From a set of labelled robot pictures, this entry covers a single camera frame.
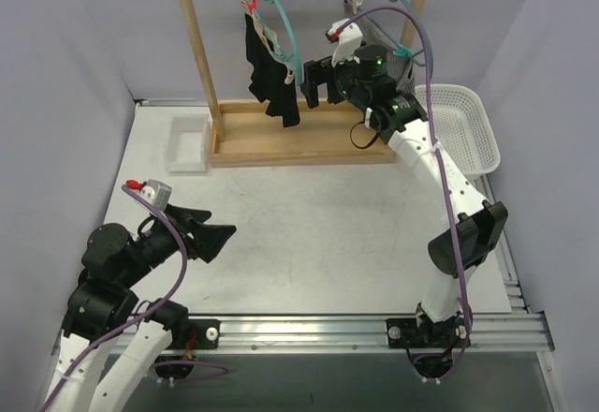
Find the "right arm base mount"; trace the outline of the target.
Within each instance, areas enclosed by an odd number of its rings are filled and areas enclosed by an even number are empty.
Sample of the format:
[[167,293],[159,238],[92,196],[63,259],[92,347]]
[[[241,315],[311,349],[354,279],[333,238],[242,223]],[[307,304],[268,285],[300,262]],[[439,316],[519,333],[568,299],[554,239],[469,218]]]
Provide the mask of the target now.
[[465,323],[461,316],[433,323],[428,318],[388,318],[387,345],[393,349],[454,349],[465,338]]

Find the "black underwear beige waistband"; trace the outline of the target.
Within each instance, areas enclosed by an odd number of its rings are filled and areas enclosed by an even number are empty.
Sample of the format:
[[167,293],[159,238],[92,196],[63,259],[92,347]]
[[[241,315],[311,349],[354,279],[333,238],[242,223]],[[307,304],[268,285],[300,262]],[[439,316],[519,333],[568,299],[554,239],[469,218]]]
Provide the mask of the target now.
[[246,60],[252,66],[249,91],[260,102],[268,102],[265,114],[280,117],[283,127],[300,124],[300,112],[294,82],[285,83],[287,68],[276,62],[260,40],[252,18],[245,14]]

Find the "wooden clothes rack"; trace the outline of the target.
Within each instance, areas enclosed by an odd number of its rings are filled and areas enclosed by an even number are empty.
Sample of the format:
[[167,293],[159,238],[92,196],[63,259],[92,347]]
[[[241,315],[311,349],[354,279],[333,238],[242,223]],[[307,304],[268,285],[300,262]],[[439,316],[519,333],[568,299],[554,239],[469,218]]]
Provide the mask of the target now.
[[[326,164],[389,163],[396,157],[362,124],[362,114],[348,102],[330,104],[327,89],[318,87],[319,105],[308,109],[296,86],[300,123],[283,127],[280,117],[265,114],[268,102],[220,102],[212,82],[193,0],[179,0],[196,59],[198,74],[212,118],[210,160],[216,167],[257,167]],[[245,39],[231,69],[246,60]]]

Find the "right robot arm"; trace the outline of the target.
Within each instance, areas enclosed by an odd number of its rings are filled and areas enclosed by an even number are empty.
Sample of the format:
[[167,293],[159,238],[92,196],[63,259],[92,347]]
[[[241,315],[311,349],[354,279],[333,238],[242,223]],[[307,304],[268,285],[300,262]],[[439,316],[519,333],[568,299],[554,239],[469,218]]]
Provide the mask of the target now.
[[508,210],[471,185],[437,137],[430,86],[425,87],[424,98],[399,90],[387,72],[387,53],[379,45],[310,60],[303,72],[300,90],[309,108],[318,106],[320,86],[327,89],[328,103],[348,102],[361,112],[362,124],[441,199],[446,229],[427,246],[434,271],[417,307],[417,339],[435,346],[448,335],[448,325],[471,327],[468,285],[495,249]]

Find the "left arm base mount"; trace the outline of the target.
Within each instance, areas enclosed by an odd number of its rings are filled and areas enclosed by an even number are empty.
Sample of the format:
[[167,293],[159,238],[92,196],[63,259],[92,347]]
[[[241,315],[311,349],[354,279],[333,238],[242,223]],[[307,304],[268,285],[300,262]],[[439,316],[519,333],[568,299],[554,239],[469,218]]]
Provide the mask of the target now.
[[185,350],[211,350],[219,346],[221,322],[215,318],[188,320],[173,345]]

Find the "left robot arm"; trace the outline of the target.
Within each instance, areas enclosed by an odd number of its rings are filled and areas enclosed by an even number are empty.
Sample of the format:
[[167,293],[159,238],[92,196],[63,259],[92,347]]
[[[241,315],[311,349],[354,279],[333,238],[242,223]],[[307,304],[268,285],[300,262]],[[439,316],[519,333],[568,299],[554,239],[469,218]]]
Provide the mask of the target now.
[[184,276],[141,314],[132,288],[175,254],[183,263],[212,262],[237,229],[212,225],[211,216],[169,205],[152,210],[136,235],[118,223],[91,233],[42,410],[120,411],[160,353],[186,342],[194,327],[188,309],[172,300]]

